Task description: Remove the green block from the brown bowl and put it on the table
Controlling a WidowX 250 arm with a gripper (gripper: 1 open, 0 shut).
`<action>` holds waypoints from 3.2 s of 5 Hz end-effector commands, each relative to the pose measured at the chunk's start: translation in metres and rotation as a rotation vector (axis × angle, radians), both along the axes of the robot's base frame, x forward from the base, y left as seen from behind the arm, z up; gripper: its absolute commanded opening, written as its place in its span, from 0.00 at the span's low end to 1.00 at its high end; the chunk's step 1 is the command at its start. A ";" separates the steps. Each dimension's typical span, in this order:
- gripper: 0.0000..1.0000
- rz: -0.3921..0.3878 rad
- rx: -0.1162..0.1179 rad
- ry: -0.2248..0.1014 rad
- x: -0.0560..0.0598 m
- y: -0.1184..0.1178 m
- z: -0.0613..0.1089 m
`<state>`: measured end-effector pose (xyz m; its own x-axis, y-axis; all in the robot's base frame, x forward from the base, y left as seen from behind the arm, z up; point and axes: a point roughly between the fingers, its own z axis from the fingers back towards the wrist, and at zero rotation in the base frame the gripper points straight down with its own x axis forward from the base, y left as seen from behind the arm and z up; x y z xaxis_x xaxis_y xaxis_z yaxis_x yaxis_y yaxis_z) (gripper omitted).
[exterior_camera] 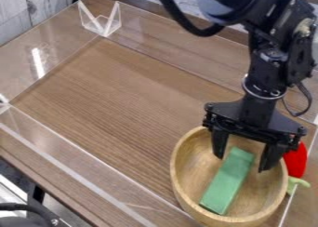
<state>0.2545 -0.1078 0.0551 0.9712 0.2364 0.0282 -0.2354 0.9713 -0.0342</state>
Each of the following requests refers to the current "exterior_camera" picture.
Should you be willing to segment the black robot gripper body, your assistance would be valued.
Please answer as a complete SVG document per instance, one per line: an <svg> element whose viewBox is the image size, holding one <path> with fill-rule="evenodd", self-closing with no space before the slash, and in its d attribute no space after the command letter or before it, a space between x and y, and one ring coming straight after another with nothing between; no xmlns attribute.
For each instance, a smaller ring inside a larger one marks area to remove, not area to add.
<svg viewBox="0 0 318 227"><path fill-rule="evenodd" d="M208 102L204 105L203 126L211 132L220 129L231 135L267 143L282 143L287 151L297 150L306 128L275 109L275 100L244 95L240 100Z"/></svg>

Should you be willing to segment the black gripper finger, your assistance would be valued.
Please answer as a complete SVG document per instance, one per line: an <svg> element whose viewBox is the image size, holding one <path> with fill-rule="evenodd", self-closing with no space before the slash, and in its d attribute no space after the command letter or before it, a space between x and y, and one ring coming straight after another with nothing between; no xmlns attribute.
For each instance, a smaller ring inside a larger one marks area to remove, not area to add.
<svg viewBox="0 0 318 227"><path fill-rule="evenodd" d="M224 130L214 129L211 140L212 140L212 153L219 159L223 159L228 140L228 133Z"/></svg>
<svg viewBox="0 0 318 227"><path fill-rule="evenodd" d="M279 159L282 158L286 151L287 146L284 144L267 143L260 156L258 172L270 170L279 162Z"/></svg>

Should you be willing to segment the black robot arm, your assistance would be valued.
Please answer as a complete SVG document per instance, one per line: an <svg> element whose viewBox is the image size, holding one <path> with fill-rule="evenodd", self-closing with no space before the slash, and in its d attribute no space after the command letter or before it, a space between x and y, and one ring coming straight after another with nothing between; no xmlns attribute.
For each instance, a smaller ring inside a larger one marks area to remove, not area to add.
<svg viewBox="0 0 318 227"><path fill-rule="evenodd" d="M264 144L259 171L271 169L283 154L298 149L307 130L275 104L290 87L301 87L315 66L314 7L306 0L198 0L219 25L240 24L248 32L250 69L242 79L244 95L204 105L203 126L212 134L212 152L223 158L227 139L242 136Z"/></svg>

